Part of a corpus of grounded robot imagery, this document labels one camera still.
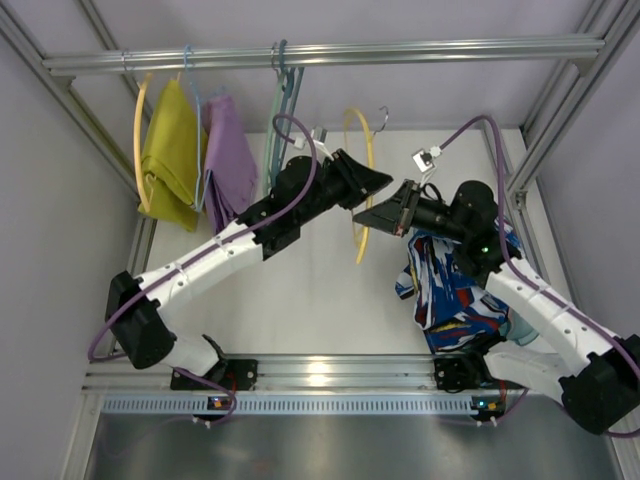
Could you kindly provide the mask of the blue white patterned trousers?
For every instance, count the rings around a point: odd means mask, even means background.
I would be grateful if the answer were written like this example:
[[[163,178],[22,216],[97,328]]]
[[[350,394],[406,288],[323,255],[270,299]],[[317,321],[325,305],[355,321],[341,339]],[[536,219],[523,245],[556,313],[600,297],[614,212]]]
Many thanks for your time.
[[[413,321],[435,354],[459,350],[483,334],[499,333],[509,308],[459,271],[454,246],[448,239],[411,230],[408,263],[395,282],[399,298],[415,300]]]

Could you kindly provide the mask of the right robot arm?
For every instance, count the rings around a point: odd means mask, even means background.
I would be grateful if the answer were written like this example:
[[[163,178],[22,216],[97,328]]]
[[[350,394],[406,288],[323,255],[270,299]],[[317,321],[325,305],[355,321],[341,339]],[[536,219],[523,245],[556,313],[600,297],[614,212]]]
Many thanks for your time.
[[[389,199],[355,216],[366,227],[401,237],[423,230],[454,243],[461,272],[519,314],[546,343],[505,341],[482,356],[488,374],[558,402],[582,429],[616,436],[613,427],[639,406],[639,337],[623,338],[586,317],[547,284],[508,244],[491,188],[462,183],[449,204],[422,196],[406,180]]]

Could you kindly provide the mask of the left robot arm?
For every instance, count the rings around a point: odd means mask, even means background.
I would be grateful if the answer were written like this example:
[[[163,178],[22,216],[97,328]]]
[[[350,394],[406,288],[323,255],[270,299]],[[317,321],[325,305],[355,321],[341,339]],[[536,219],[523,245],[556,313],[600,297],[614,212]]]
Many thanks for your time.
[[[161,268],[110,282],[106,323],[137,370],[182,369],[209,382],[221,379],[227,360],[208,335],[188,336],[180,308],[235,272],[263,262],[300,237],[301,228],[338,206],[353,210],[392,181],[344,150],[318,161],[292,158],[270,192],[220,233]]]

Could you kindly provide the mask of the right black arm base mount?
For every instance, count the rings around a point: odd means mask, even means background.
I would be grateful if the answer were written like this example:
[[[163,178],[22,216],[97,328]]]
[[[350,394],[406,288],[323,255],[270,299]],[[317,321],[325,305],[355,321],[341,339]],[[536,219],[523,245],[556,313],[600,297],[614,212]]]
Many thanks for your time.
[[[438,355],[433,359],[433,366],[437,388],[447,393],[480,388],[488,381],[484,361],[477,354]]]

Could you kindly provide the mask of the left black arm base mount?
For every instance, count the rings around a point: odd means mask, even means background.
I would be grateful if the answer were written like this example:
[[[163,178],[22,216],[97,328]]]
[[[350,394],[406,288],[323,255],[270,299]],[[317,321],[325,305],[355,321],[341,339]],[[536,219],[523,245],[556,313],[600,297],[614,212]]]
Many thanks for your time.
[[[228,358],[202,375],[186,368],[174,368],[169,388],[172,391],[249,391],[257,381],[258,366],[259,361],[254,358]]]

